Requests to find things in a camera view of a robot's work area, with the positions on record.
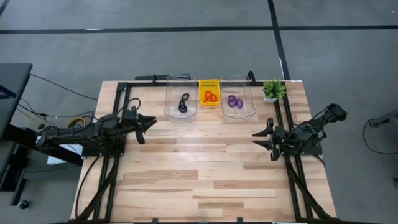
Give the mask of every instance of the potted plant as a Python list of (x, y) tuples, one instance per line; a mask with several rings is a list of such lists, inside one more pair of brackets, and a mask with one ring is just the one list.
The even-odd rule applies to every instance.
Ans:
[(286, 94), (286, 87), (280, 81), (271, 80), (264, 82), (264, 102), (273, 103)]

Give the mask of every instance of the orange object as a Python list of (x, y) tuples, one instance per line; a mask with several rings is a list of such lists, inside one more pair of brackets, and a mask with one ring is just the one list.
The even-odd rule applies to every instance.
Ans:
[(216, 106), (220, 103), (220, 81), (199, 80), (200, 104), (203, 106)]

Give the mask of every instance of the white pot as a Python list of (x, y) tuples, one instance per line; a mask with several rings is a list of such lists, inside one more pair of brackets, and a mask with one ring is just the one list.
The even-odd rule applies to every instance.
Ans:
[(278, 98), (272, 98), (272, 99), (266, 98), (266, 94), (265, 93), (262, 93), (262, 95), (264, 96), (264, 102), (265, 103), (275, 103), (275, 101), (278, 100)]

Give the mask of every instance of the caster wheel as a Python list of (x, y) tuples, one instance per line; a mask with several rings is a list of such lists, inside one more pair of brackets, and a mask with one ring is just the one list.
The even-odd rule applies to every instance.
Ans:
[(29, 207), (29, 202), (27, 200), (20, 199), (17, 206), (20, 209), (27, 209), (27, 207)]

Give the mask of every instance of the purple object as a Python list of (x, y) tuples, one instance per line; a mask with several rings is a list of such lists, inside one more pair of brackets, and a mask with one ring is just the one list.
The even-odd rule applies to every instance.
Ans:
[(228, 97), (228, 106), (230, 107), (237, 107), (241, 109), (243, 107), (243, 101), (239, 98), (236, 98), (234, 95), (229, 95)]

